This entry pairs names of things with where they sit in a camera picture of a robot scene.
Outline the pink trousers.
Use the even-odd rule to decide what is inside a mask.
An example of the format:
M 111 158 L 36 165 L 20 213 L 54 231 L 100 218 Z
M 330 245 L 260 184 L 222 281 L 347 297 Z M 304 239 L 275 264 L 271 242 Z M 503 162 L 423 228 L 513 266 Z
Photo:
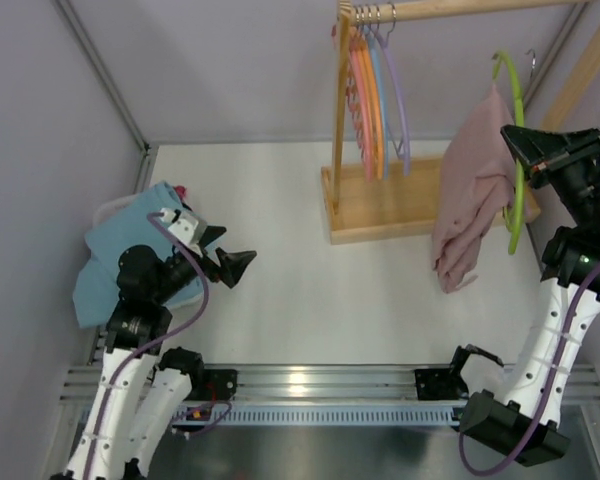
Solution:
M 515 164 L 500 134 L 514 122 L 496 85 L 469 113 L 440 164 L 431 265 L 441 290 L 453 293 L 475 280 L 483 237 L 514 202 Z

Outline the green clothes hanger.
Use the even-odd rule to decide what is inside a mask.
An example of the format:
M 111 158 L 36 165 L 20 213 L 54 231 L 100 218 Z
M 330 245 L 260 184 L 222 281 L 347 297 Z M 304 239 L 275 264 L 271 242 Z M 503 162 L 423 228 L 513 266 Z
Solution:
M 511 93 L 513 98 L 513 110 L 514 110 L 514 121 L 515 126 L 520 129 L 525 126 L 525 113 L 524 113 L 524 102 L 523 102 L 523 89 L 522 84 L 516 69 L 516 66 L 511 56 L 504 50 L 497 50 L 493 56 L 494 62 L 492 68 L 492 79 L 496 80 L 499 76 L 500 69 L 503 65 L 506 66 Z M 510 153 L 513 155 L 515 160 L 515 178 L 514 178 L 514 199 L 511 206 L 503 209 L 503 220 L 508 232 L 510 233 L 510 239 L 508 243 L 508 254 L 513 256 L 518 249 L 518 244 L 521 238 L 523 225 L 527 220 L 527 202 L 526 202 L 526 188 L 527 188 L 527 164 L 521 160 L 518 150 L 511 150 Z

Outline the blue trousers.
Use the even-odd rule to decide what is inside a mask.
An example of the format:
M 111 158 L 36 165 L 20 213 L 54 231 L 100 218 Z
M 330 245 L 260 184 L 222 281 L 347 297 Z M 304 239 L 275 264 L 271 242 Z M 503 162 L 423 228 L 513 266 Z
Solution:
M 160 182 L 138 195 L 109 202 L 98 210 L 101 221 L 85 234 L 90 259 L 78 274 L 73 303 L 81 328 L 107 323 L 118 302 L 119 257 L 135 245 L 147 245 L 164 260 L 172 244 L 147 219 L 163 208 L 184 207 L 177 191 Z

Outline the purple clothes hanger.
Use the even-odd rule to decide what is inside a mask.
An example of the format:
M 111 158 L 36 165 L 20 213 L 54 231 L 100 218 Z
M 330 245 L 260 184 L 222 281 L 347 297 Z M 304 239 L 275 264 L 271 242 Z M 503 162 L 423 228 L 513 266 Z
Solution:
M 389 37 L 390 34 L 395 30 L 397 23 L 397 10 L 394 3 L 390 3 L 391 14 L 392 14 L 392 26 L 389 31 L 383 35 L 380 32 L 380 8 L 376 6 L 376 28 L 373 30 L 376 42 L 379 44 L 380 49 L 384 55 L 385 62 L 388 68 L 389 76 L 391 79 L 391 85 L 394 91 L 394 97 L 396 106 L 398 109 L 398 116 L 400 121 L 400 132 L 401 137 L 398 138 L 391 129 L 391 123 L 389 120 L 386 121 L 386 128 L 388 130 L 388 138 L 391 141 L 391 146 L 394 149 L 396 157 L 402 162 L 402 175 L 408 177 L 411 173 L 411 143 L 410 143 L 410 129 L 407 118 L 407 111 L 404 101 L 404 93 L 402 85 L 397 72 L 396 62 L 391 54 L 389 48 Z

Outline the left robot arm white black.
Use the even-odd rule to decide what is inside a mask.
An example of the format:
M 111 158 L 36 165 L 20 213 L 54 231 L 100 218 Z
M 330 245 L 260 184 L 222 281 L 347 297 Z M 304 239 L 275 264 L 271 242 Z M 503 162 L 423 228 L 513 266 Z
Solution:
M 177 421 L 210 430 L 231 412 L 232 373 L 219 378 L 198 352 L 161 349 L 175 336 L 166 306 L 194 280 L 234 287 L 255 251 L 206 254 L 177 246 L 160 259 L 147 245 L 118 260 L 119 300 L 107 323 L 102 368 L 86 425 L 59 479 L 145 479 L 164 433 Z

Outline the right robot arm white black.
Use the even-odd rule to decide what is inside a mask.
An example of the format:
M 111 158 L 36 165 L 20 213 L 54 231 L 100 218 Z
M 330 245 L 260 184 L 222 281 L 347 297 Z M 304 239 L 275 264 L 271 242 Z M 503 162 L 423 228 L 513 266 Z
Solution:
M 600 313 L 600 130 L 546 132 L 507 125 L 501 135 L 534 189 L 557 193 L 575 224 L 559 227 L 542 254 L 541 308 L 510 372 L 502 360 L 473 345 L 457 348 L 450 370 L 467 390 L 459 439 L 500 453 L 496 475 L 511 463 L 525 467 L 564 456 L 558 431 L 572 366 Z

